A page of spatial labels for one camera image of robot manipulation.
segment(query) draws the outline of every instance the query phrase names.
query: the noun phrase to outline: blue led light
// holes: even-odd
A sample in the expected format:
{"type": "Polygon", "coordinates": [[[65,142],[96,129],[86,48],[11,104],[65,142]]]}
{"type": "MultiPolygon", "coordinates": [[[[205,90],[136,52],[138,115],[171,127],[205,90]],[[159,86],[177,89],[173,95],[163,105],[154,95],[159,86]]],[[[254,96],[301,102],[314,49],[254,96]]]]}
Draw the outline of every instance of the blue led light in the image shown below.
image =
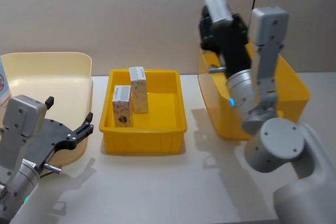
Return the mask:
{"type": "Polygon", "coordinates": [[[229,102],[232,107],[235,106],[235,100],[233,98],[230,98],[229,102]]]}

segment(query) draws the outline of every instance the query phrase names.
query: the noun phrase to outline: gray wall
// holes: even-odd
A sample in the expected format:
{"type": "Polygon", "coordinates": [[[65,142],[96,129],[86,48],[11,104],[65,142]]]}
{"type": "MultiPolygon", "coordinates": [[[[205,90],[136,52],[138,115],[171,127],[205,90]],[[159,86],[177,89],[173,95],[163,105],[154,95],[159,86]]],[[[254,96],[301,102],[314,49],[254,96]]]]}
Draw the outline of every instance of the gray wall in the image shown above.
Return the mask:
{"type": "MultiPolygon", "coordinates": [[[[228,0],[245,21],[253,0],[228,0]]],[[[336,71],[334,0],[256,0],[291,14],[284,55],[297,71],[336,71]]],[[[203,0],[0,0],[0,55],[80,51],[92,74],[141,65],[197,73],[203,0]]]]}

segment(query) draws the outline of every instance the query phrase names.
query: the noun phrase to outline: cream plastic bin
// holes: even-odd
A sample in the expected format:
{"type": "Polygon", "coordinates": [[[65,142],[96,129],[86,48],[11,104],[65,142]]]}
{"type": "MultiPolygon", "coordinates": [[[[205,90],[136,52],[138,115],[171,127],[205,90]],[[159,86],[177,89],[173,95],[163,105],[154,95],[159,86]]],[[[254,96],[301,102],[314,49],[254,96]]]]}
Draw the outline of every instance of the cream plastic bin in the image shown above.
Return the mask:
{"type": "MultiPolygon", "coordinates": [[[[39,101],[49,96],[55,104],[46,118],[71,130],[79,127],[92,104],[91,58],[79,52],[22,52],[1,56],[12,96],[24,94],[39,101]]],[[[68,165],[85,151],[87,139],[74,150],[62,150],[51,164],[68,165]]]]}

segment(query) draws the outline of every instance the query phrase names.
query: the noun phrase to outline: table surface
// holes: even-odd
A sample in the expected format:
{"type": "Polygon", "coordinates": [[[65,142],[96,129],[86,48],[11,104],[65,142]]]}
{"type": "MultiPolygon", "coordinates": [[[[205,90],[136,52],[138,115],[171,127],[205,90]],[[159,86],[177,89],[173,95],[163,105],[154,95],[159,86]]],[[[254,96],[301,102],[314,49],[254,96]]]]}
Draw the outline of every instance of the table surface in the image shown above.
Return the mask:
{"type": "MultiPolygon", "coordinates": [[[[301,120],[317,130],[336,164],[336,73],[300,76],[312,94],[301,120]]],[[[272,194],[297,179],[292,167],[271,174],[252,170],[243,158],[244,143],[216,135],[197,75],[181,76],[188,130],[185,153],[174,156],[103,153],[98,128],[107,82],[93,77],[95,131],[83,157],[61,175],[42,178],[12,224],[277,223],[272,194]]]]}

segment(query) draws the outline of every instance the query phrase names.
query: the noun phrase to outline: yellow tray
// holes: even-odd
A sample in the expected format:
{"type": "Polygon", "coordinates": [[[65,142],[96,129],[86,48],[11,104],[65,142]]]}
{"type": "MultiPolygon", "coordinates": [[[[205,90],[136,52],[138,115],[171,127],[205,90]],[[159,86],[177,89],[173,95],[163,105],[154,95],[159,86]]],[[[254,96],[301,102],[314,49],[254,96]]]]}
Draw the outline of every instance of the yellow tray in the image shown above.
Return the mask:
{"type": "Polygon", "coordinates": [[[180,74],[146,70],[149,113],[133,114],[133,127],[114,127],[112,94],[115,85],[130,85],[128,69],[112,70],[99,130],[109,154],[177,154],[187,130],[180,74]]]}
{"type": "MultiPolygon", "coordinates": [[[[252,45],[246,49],[253,58],[252,45]]],[[[247,140],[251,136],[244,132],[235,108],[229,103],[230,95],[226,88],[226,77],[223,73],[209,74],[210,65],[220,66],[214,53],[199,55],[198,83],[203,100],[217,134],[231,140],[247,140]]],[[[278,59],[275,73],[278,91],[278,114],[293,122],[300,118],[304,107],[310,99],[310,93],[294,70],[282,56],[278,59]]]]}
{"type": "MultiPolygon", "coordinates": [[[[55,104],[46,118],[72,130],[91,111],[91,58],[79,52],[23,52],[1,56],[12,96],[24,94],[39,101],[49,96],[55,104]]],[[[51,164],[68,165],[84,153],[87,140],[74,150],[55,154],[51,164]]]]}

